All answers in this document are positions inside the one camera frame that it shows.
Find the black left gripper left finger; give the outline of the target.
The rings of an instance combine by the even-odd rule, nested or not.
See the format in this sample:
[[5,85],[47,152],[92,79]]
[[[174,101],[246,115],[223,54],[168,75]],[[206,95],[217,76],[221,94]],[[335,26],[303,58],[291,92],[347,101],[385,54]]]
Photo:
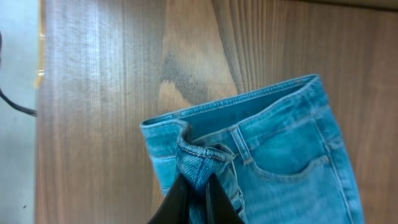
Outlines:
[[189,221],[190,186],[179,174],[148,224],[186,224]]

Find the light blue denim jeans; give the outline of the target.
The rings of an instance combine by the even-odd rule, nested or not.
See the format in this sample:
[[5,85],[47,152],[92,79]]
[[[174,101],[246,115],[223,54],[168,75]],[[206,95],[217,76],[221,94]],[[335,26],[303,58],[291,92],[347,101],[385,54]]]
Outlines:
[[182,174],[190,223],[204,223],[216,174],[245,223],[363,223],[341,131],[320,77],[307,75],[141,123],[161,191]]

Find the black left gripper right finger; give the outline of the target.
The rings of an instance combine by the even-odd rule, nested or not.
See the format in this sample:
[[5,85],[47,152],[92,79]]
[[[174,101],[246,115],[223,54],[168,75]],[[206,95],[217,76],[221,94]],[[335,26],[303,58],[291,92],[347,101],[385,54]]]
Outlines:
[[211,174],[206,184],[206,223],[244,223],[236,213],[216,174]]

